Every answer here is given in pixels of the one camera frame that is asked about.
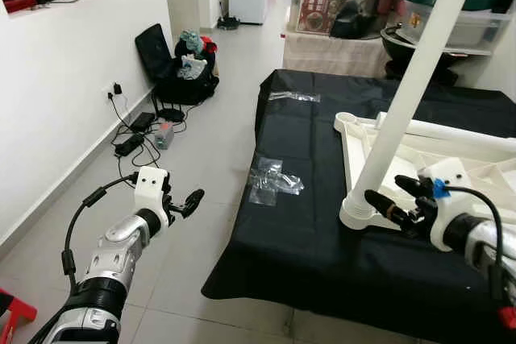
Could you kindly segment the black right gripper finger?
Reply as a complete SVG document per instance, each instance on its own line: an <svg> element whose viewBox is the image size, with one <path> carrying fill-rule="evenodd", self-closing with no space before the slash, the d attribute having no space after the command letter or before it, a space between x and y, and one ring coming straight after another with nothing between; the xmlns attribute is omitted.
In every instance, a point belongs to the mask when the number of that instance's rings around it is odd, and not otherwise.
<svg viewBox="0 0 516 344"><path fill-rule="evenodd" d="M434 199L434 182L427 177L396 175L395 184L414 199Z"/></svg>
<svg viewBox="0 0 516 344"><path fill-rule="evenodd" d="M408 229L412 226L412 219L408 211L399 208L394 200L384 194L376 192L376 190L366 189L364 192L364 199L383 216L384 219L389 220L398 226L399 229Z"/></svg>

